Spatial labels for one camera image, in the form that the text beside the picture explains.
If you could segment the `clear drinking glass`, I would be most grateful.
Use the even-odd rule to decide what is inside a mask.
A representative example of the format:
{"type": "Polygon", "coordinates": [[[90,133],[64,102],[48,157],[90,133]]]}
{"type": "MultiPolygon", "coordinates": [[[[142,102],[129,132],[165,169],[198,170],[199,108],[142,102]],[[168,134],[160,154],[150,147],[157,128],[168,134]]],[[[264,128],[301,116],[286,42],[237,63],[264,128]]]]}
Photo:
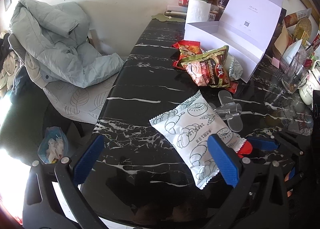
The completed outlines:
{"type": "Polygon", "coordinates": [[[289,94],[293,94],[306,83],[308,75],[309,72],[304,68],[304,65],[299,63],[296,58],[293,58],[289,67],[286,69],[281,82],[284,89],[289,94]]]}

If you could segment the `green leaf coaster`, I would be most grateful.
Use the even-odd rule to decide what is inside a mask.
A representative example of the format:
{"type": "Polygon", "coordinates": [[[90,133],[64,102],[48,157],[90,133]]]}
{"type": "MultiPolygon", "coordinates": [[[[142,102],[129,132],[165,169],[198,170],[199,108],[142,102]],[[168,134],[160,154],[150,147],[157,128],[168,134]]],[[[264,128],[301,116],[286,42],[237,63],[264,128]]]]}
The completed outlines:
{"type": "Polygon", "coordinates": [[[165,16],[163,13],[158,13],[156,15],[152,15],[151,19],[156,19],[160,22],[178,22],[178,23],[185,23],[185,19],[177,18],[172,16],[165,16]]]}

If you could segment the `green red snack bag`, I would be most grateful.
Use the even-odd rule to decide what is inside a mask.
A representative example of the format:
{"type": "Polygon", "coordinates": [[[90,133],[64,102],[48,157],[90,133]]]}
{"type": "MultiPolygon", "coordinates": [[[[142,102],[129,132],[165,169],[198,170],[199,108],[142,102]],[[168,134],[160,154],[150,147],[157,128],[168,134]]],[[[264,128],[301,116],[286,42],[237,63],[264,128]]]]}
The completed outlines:
{"type": "Polygon", "coordinates": [[[185,57],[181,67],[189,74],[198,87],[228,88],[229,74],[225,69],[229,46],[210,50],[203,54],[185,57]]]}

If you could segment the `white ceramic cat figure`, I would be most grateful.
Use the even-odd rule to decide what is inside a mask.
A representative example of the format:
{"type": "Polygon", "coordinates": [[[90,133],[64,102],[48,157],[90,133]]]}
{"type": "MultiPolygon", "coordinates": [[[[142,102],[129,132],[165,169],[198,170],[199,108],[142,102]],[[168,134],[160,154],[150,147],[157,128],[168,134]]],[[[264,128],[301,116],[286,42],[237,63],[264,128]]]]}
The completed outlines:
{"type": "Polygon", "coordinates": [[[320,89],[319,76],[319,60],[316,60],[309,70],[306,83],[299,89],[300,97],[306,105],[312,104],[313,91],[320,89]]]}

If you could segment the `pile of clothes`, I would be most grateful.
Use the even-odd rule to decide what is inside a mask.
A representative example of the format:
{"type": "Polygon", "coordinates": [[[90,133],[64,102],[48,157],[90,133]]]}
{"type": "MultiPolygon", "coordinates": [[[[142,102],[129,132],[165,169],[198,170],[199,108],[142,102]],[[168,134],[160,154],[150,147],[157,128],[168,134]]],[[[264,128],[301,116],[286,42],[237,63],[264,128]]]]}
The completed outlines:
{"type": "Polygon", "coordinates": [[[20,68],[20,60],[9,43],[10,33],[1,32],[1,84],[0,84],[0,97],[1,99],[7,92],[11,91],[14,87],[14,77],[20,68]]]}

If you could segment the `white printed small packet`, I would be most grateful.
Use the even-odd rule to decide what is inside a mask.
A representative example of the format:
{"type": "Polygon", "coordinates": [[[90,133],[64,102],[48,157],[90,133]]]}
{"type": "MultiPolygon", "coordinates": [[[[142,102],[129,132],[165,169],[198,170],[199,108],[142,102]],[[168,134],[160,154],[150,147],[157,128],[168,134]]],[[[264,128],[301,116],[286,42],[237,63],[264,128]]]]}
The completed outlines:
{"type": "Polygon", "coordinates": [[[243,73],[242,66],[230,53],[228,53],[225,61],[225,69],[227,70],[229,79],[231,81],[239,80],[243,73]]]}

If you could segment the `white paper towel roll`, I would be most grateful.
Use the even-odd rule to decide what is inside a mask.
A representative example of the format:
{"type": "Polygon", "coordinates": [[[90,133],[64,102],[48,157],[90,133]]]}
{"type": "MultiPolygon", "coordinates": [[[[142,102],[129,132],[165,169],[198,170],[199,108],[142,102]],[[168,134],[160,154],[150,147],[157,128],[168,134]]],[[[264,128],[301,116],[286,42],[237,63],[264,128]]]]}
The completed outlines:
{"type": "Polygon", "coordinates": [[[210,3],[202,0],[189,0],[185,23],[207,22],[210,3]]]}

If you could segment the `light grey puffer jacket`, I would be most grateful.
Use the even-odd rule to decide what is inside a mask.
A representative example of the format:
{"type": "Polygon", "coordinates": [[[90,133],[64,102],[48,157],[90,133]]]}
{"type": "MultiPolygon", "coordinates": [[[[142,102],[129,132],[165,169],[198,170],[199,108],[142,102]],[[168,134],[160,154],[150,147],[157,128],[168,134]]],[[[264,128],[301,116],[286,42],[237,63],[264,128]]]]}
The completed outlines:
{"type": "Polygon", "coordinates": [[[42,88],[56,80],[90,87],[112,77],[124,65],[117,53],[102,55],[87,41],[89,19],[76,2],[49,5],[20,0],[10,31],[26,50],[29,76],[42,88]]]}

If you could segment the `white printed snack packet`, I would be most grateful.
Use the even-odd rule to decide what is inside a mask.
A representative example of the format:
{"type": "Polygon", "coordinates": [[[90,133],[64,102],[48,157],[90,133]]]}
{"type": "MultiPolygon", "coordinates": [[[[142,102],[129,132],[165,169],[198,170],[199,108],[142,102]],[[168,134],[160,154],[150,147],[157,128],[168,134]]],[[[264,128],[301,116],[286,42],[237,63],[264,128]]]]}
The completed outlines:
{"type": "Polygon", "coordinates": [[[226,146],[236,152],[246,141],[227,127],[200,91],[176,108],[150,119],[149,122],[176,149],[189,167],[199,189],[204,189],[210,179],[219,172],[208,150],[209,136],[218,135],[226,146]]]}

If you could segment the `white open gift box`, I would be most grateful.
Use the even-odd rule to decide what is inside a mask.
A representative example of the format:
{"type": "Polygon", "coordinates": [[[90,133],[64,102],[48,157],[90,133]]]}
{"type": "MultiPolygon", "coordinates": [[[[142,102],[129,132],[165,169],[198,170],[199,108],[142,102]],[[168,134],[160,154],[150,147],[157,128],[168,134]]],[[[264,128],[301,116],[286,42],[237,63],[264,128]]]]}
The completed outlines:
{"type": "Polygon", "coordinates": [[[224,45],[243,68],[248,82],[264,56],[277,27],[283,0],[229,0],[220,20],[185,24],[184,38],[204,50],[224,45]]]}

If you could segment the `blue trash bin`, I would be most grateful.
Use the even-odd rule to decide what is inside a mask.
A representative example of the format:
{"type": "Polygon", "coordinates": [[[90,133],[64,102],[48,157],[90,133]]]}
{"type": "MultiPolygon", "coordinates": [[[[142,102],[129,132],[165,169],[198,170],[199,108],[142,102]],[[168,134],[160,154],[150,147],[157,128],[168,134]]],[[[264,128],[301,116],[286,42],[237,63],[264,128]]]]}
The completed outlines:
{"type": "Polygon", "coordinates": [[[69,142],[60,127],[48,127],[44,139],[37,150],[38,157],[44,164],[57,163],[65,157],[69,150],[69,142]]]}

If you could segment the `red snack packet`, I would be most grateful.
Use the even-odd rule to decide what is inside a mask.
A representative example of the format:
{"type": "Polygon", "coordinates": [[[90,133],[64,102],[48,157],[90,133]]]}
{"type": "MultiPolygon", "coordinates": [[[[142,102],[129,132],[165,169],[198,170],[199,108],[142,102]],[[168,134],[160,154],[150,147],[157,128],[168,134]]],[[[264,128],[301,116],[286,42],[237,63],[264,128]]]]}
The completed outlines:
{"type": "Polygon", "coordinates": [[[181,60],[190,56],[202,54],[204,51],[201,49],[200,45],[200,42],[191,40],[180,40],[175,44],[172,44],[172,47],[178,49],[180,52],[178,60],[174,61],[172,66],[183,70],[181,60]]]}

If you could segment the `brown paper envelope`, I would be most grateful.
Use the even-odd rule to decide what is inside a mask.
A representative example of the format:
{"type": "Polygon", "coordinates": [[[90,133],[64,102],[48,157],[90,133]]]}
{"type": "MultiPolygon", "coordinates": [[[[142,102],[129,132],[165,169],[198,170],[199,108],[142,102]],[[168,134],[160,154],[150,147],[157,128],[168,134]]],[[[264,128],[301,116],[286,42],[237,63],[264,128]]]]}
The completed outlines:
{"type": "Polygon", "coordinates": [[[281,33],[274,43],[276,55],[282,57],[287,47],[292,44],[292,38],[285,24],[282,25],[281,33]]]}

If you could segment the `leaf pattern chair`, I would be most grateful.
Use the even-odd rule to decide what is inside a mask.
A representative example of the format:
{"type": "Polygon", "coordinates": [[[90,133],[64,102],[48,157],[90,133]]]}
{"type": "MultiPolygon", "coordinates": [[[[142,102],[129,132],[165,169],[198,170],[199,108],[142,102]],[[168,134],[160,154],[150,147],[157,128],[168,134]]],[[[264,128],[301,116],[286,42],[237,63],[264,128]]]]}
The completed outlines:
{"type": "Polygon", "coordinates": [[[8,41],[20,58],[22,69],[27,72],[27,76],[43,90],[50,103],[63,117],[72,121],[96,124],[117,74],[84,89],[61,80],[47,83],[40,76],[39,67],[17,38],[11,34],[8,41]]]}

